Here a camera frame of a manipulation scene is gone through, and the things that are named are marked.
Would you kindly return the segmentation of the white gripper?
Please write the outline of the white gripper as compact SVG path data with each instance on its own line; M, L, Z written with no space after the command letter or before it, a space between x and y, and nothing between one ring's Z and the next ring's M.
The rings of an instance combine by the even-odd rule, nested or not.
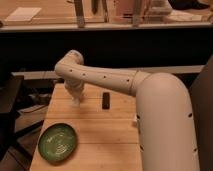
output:
M65 89L75 100L81 100L84 83L82 81L65 81Z

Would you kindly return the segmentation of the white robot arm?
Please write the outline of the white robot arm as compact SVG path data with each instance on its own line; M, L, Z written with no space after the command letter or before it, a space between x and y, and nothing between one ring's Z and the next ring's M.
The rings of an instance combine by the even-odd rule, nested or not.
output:
M79 100L86 83L136 98L143 171L200 171L188 89L169 73L90 67L71 50L55 65L68 92Z

